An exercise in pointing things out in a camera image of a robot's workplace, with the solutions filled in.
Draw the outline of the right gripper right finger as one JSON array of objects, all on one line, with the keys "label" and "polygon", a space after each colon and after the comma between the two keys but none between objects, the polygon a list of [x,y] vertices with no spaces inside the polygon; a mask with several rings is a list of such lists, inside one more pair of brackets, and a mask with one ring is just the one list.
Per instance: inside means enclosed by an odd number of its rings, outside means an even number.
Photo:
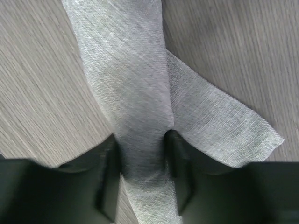
[{"label": "right gripper right finger", "polygon": [[165,134],[164,148],[185,224],[298,223],[297,162],[250,162],[232,168],[173,130]]}]

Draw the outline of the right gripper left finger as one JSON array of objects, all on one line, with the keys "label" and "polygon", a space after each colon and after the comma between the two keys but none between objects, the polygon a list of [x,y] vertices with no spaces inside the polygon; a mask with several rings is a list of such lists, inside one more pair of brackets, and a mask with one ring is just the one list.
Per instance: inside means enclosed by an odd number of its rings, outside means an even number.
[{"label": "right gripper left finger", "polygon": [[120,181],[113,135],[57,168],[31,159],[0,160],[3,224],[112,224]]}]

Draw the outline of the grey cloth napkin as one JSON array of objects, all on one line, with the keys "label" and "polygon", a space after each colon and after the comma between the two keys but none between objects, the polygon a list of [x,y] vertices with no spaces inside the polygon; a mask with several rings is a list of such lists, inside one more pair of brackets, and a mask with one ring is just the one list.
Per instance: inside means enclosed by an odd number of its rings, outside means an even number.
[{"label": "grey cloth napkin", "polygon": [[180,224],[163,138],[240,167],[283,138],[255,111],[166,49],[159,0],[64,0],[86,79],[122,151],[124,186],[141,224]]}]

